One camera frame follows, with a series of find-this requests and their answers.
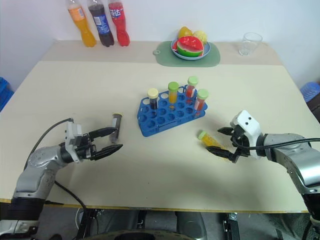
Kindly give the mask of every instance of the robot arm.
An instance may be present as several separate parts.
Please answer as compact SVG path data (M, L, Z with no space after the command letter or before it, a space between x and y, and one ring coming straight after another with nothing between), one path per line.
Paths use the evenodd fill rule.
M18 178L7 216L0 221L0 239L35 234L57 171L72 162L99 160L118 151L122 144L107 146L100 151L96 151L96 146L92 144L95 138L107 136L115 130L117 128L106 127L82 135L81 125L68 122L65 142L33 152Z
M320 152L313 149L309 142L283 145L304 139L297 134L263 135L260 124L245 110L236 115L230 125L218 132L231 136L232 144L237 147L235 153L215 146L208 146L209 152L233 163L239 156L251 155L256 159L267 157L284 166L302 195L313 225L320 227Z

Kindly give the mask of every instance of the beige table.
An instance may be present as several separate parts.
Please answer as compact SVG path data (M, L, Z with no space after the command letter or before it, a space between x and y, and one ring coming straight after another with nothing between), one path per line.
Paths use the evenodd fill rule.
M239 56L233 43L217 43L221 64L215 67L164 67L155 62L156 42L129 47L85 48L80 42L57 42L7 104L0 119L0 198L12 197L31 148L53 123L73 117L83 132L109 126L113 112L124 114L124 147L99 160L69 164L56 179L90 207L183 209L205 212L302 212L303 200L286 170L266 158L240 158L237 164L207 152L199 130L230 146L218 128L228 126L243 109L264 133L320 134L317 120L276 53L263 44L253 56ZM147 89L165 91L199 77L210 97L205 117L143 137L137 123ZM41 146L64 140L65 125L48 134ZM109 139L96 141L97 147ZM320 145L312 144L320 150ZM53 187L49 200L75 206Z

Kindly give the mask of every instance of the green placemat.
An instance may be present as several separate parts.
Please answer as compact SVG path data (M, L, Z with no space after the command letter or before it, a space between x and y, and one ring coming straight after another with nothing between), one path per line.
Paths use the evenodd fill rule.
M207 56L199 60L184 60L176 55L171 50L171 41L164 41L159 44L153 54L158 64L167 67L214 67L220 63L220 53L216 45L209 43L211 50Z

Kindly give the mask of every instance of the blue test tube rack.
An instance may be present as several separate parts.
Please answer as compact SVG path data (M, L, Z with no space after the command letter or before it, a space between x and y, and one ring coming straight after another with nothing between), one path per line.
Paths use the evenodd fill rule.
M187 86L179 87L175 104L169 103L169 91L159 93L158 109L156 110L144 103L149 100L148 97L141 100L137 119L143 136L149 137L201 118L206 114L205 110L208 108L206 103L201 111L195 110L197 91L195 91L193 98L187 98Z

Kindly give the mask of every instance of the test tube in gripper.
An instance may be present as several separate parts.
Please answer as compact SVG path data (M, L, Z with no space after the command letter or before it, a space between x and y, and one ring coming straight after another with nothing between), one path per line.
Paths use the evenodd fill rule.
M112 127L117 128L117 130L115 130L113 133L110 134L110 141L113 144L116 144L119 140L119 131L120 131L122 114L114 113L114 114L112 114L112 116L113 116Z

